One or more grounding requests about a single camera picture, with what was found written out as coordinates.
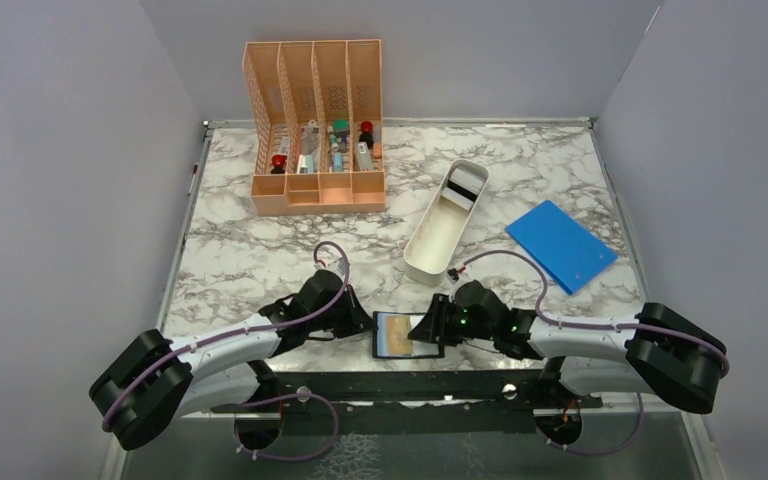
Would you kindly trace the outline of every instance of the marble surface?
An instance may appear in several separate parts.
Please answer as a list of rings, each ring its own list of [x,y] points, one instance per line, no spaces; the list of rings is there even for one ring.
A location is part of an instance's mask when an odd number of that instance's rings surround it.
[[[573,296],[552,285],[544,310],[583,316],[639,310],[642,300],[628,249],[586,128],[385,127],[383,140],[386,212],[259,217],[249,198],[257,151],[255,131],[217,130],[164,334],[205,333],[236,323],[297,291],[314,272],[313,246],[326,239],[347,251],[351,283],[368,313],[425,311],[431,295],[446,292],[449,285],[430,288],[409,279],[402,253],[449,164],[457,159],[486,166],[491,180],[455,252],[455,262],[489,249],[521,251],[505,233],[505,226],[550,199],[619,259]],[[330,251],[324,255],[327,261],[336,258]],[[537,274],[511,257],[483,258],[470,266],[469,274],[509,306],[530,308],[540,291]],[[375,360],[371,334],[307,342],[270,359],[269,364],[279,371],[533,366],[527,360],[515,361],[466,345],[448,348],[443,359]]]

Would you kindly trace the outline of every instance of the blue mat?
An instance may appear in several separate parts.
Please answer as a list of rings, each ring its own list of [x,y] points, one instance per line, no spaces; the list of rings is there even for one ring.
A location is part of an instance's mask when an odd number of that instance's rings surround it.
[[[570,295],[617,259],[613,250],[550,200],[505,231]]]

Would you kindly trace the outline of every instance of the peach plastic organizer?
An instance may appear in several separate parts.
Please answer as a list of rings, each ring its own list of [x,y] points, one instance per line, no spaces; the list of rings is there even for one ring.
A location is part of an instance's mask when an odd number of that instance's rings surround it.
[[[371,171],[358,171],[355,161],[361,122],[381,129],[381,40],[248,43],[243,73],[257,125],[251,196],[258,214],[384,211],[384,153]],[[326,125],[338,118],[349,121],[349,148],[343,172],[331,173]],[[319,125],[318,172],[299,174],[300,127],[310,120]],[[272,174],[287,136],[287,173]]]

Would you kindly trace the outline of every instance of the white plastic container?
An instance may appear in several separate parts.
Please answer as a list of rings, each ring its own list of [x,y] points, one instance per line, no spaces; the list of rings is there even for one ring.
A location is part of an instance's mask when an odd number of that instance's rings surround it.
[[[464,208],[464,202],[453,202],[443,195],[452,172],[457,168],[483,180],[477,198],[469,208]],[[490,172],[481,165],[468,160],[452,162],[440,183],[440,188],[437,189],[437,194],[405,247],[405,273],[408,277],[430,286],[438,285],[443,280],[449,262],[455,254],[455,248],[472,217],[472,212],[475,211],[475,206],[487,188],[489,179]]]

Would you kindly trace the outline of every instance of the wall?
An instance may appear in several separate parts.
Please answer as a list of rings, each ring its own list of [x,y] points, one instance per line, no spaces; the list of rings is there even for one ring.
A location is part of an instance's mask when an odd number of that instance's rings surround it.
[[[0,1],[0,478],[96,478],[90,384],[158,311],[200,117],[136,0]]]
[[[726,472],[768,478],[768,2],[667,0],[596,131],[652,298],[729,347]]]
[[[601,113],[661,0],[141,0],[190,97],[251,118],[246,42],[383,39],[389,117]]]

